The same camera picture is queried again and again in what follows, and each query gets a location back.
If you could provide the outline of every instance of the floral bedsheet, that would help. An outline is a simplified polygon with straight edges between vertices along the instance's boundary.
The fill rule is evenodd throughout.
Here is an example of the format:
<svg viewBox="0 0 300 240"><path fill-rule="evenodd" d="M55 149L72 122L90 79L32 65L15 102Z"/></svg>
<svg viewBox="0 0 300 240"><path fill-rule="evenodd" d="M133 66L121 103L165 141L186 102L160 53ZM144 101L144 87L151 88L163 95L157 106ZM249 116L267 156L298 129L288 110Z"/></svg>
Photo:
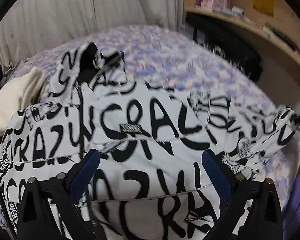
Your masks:
<svg viewBox="0 0 300 240"><path fill-rule="evenodd" d="M237 103L257 106L265 113L275 109L260 88L221 57L180 33L158 26L121 26L72 40L32 57L10 79L23 76L34 66L42 68L49 79L65 52L88 42L94 42L103 54L123 50L129 80L174 85L179 89L217 88L226 91ZM258 174L260 181L266 177L274 180L282 208L289 198L299 164L300 139L295 136Z"/></svg>

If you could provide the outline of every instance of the yellow paper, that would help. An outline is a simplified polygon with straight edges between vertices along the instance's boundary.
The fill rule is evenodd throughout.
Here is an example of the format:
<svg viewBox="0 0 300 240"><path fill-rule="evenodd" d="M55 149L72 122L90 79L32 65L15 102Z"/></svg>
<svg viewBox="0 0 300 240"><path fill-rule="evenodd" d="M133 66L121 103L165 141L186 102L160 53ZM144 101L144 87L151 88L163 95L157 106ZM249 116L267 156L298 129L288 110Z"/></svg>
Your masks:
<svg viewBox="0 0 300 240"><path fill-rule="evenodd" d="M274 14L274 0L254 0L253 8L260 13L273 16Z"/></svg>

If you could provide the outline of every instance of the white towel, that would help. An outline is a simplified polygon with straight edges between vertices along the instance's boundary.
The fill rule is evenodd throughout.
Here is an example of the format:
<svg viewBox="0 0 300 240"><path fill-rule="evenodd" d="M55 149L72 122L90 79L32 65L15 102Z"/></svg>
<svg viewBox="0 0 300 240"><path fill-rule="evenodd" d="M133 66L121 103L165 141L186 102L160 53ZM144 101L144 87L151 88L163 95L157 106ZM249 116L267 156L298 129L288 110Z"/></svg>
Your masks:
<svg viewBox="0 0 300 240"><path fill-rule="evenodd" d="M34 67L28 74L14 78L0 90L0 136L16 111L35 104L35 97L45 85L42 70Z"/></svg>

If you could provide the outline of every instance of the curtain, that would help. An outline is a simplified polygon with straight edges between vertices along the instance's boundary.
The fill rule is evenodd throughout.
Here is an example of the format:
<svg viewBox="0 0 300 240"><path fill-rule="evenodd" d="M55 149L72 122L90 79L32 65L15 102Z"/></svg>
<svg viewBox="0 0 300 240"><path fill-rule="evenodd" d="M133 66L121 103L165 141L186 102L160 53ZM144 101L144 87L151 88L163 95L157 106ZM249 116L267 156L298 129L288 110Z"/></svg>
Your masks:
<svg viewBox="0 0 300 240"><path fill-rule="evenodd" d="M6 72L35 54L119 25L177 30L183 0L18 0L0 22L0 63Z"/></svg>

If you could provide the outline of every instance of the screw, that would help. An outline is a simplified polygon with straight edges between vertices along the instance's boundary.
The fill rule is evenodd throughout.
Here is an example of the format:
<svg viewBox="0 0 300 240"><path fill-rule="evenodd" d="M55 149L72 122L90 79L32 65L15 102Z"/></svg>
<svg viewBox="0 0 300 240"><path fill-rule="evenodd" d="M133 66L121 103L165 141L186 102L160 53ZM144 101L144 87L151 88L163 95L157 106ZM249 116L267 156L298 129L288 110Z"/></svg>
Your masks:
<svg viewBox="0 0 300 240"><path fill-rule="evenodd" d="M28 179L29 183L34 183L34 181L35 181L35 177L31 177L31 178Z"/></svg>
<svg viewBox="0 0 300 240"><path fill-rule="evenodd" d="M273 180L272 180L271 178L266 178L266 182L267 182L268 184L273 184Z"/></svg>
<svg viewBox="0 0 300 240"><path fill-rule="evenodd" d="M244 176L243 176L242 174L237 174L237 175L236 175L236 178L237 178L237 180L239 180L239 181L242 181L242 180L245 179Z"/></svg>
<svg viewBox="0 0 300 240"><path fill-rule="evenodd" d="M63 179L65 176L66 176L66 174L65 174L64 172L60 172L60 173L57 175L57 179Z"/></svg>

